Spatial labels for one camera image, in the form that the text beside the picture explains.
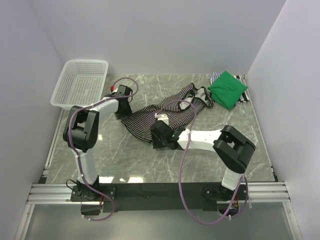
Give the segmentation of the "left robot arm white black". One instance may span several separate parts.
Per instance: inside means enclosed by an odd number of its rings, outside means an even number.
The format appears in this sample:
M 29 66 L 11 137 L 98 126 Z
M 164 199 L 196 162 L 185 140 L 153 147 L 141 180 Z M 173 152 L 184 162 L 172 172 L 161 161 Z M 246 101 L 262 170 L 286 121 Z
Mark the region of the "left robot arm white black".
M 75 105 L 69 111 L 63 140 L 71 148 L 77 166 L 74 192 L 88 201 L 94 201 L 100 195 L 93 151 L 98 140 L 99 123 L 112 114 L 117 120 L 130 116 L 132 110 L 128 98 L 132 95 L 133 90 L 121 84 L 102 100 L 85 107 Z

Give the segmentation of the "striped clothes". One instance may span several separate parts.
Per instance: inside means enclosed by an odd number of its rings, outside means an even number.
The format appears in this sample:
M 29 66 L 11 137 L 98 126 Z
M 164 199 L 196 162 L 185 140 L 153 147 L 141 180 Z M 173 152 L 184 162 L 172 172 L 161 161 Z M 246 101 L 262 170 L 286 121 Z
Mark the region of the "striped clothes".
M 172 130 L 188 126 L 204 108 L 212 108 L 214 101 L 205 87 L 196 88 L 193 83 L 179 92 L 164 98 L 157 104 L 143 107 L 121 120 L 123 126 L 139 140 L 151 143 L 151 127 L 164 116 Z

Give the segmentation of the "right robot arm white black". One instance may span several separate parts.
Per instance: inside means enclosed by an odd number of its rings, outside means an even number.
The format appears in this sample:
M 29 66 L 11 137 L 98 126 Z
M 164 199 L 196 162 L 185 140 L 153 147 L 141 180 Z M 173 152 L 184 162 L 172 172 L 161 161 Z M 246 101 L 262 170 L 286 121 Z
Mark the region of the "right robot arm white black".
M 173 130 L 162 120 L 150 128 L 151 142 L 155 149 L 203 150 L 215 152 L 226 166 L 219 193 L 230 200 L 237 194 L 237 185 L 244 176 L 256 145 L 231 125 L 221 130 Z

